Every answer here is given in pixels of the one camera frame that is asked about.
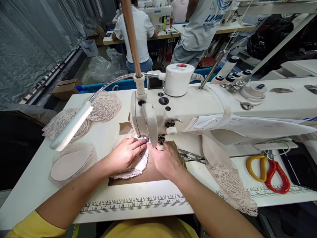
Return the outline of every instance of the gray pants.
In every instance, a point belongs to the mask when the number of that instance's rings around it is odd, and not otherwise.
[[[187,63],[191,64],[195,68],[197,67],[200,59],[204,56],[205,50],[203,51],[187,51],[183,48],[181,39],[178,40],[177,45],[174,49],[171,64],[173,63]]]

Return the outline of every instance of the white bin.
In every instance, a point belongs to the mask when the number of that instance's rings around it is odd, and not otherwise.
[[[96,46],[95,40],[85,40],[82,41],[79,45],[86,53],[87,57],[94,57],[98,55],[98,48]]]

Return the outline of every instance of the measuring tape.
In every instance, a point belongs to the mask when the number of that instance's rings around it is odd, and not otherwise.
[[[273,185],[273,187],[280,189],[282,188],[282,184],[276,184]],[[312,192],[312,190],[308,188],[299,187],[294,184],[291,185],[290,191],[287,194],[275,193],[269,190],[266,186],[247,187],[247,190],[253,199]],[[223,195],[220,190],[215,190],[214,192],[224,200],[227,200],[225,195]],[[182,205],[189,205],[189,202],[181,193],[137,198],[129,197],[115,200],[89,201],[84,205],[79,215],[174,207]]]

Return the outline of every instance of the lace fabric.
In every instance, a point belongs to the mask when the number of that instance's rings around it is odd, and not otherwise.
[[[137,138],[137,134],[133,129],[131,129],[127,135],[124,135],[123,138],[131,137]],[[123,140],[123,138],[119,137],[118,140],[116,140],[115,145],[117,146]],[[146,168],[146,165],[148,163],[149,149],[146,148],[138,156],[138,162],[131,169],[129,169],[126,172],[112,175],[111,177],[114,179],[129,179],[142,174],[143,170]]]
[[[66,146],[65,149],[62,152],[60,152],[59,157],[57,159],[56,158],[53,159],[52,167],[54,166],[56,161],[58,161],[64,155],[74,153],[77,151],[82,151],[82,150],[91,150],[90,155],[88,156],[86,162],[82,165],[82,167],[73,176],[71,176],[70,178],[63,180],[63,181],[54,180],[52,178],[51,172],[50,172],[49,173],[49,181],[52,184],[54,184],[58,188],[62,188],[67,183],[69,183],[71,180],[77,178],[79,175],[81,175],[83,172],[85,172],[87,169],[89,169],[91,166],[93,166],[95,163],[97,163],[98,156],[97,156],[97,152],[96,152],[96,149],[94,146],[87,144],[87,143],[72,143],[72,144],[69,144],[68,146]]]
[[[202,134],[202,144],[206,166],[220,186],[225,200],[235,209],[250,216],[257,216],[257,204],[243,186],[239,171],[229,156],[208,135]]]
[[[65,111],[59,112],[55,117],[52,118],[50,123],[42,129],[42,131],[44,131],[42,135],[54,141],[78,111],[79,109],[77,108],[69,108]],[[91,127],[92,121],[86,119],[70,142],[74,142],[75,140],[86,135]]]
[[[221,162],[216,166],[211,166],[206,161],[206,166],[220,186],[221,194],[231,206],[250,216],[258,215],[257,204],[243,186],[237,169],[229,169]]]
[[[121,101],[116,95],[111,96],[106,92],[101,92],[91,105],[93,109],[87,118],[91,121],[107,122],[117,115],[121,108]]]

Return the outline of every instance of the white t-shirt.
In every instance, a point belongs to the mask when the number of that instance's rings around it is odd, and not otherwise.
[[[182,35],[181,42],[185,50],[208,49],[229,3],[229,0],[200,0],[198,2]]]
[[[172,2],[172,8],[174,12],[173,22],[186,21],[187,7],[188,7],[188,0],[175,0]]]
[[[132,16],[134,23],[134,30],[136,36],[136,42],[138,46],[140,63],[147,61],[150,57],[148,52],[148,44],[146,41],[147,35],[152,37],[154,34],[154,26],[152,25],[148,15],[143,11],[136,9],[132,6]],[[126,58],[130,63],[133,63],[128,34],[126,32],[123,14],[118,17],[116,27],[113,31],[117,38],[123,37],[126,46]]]

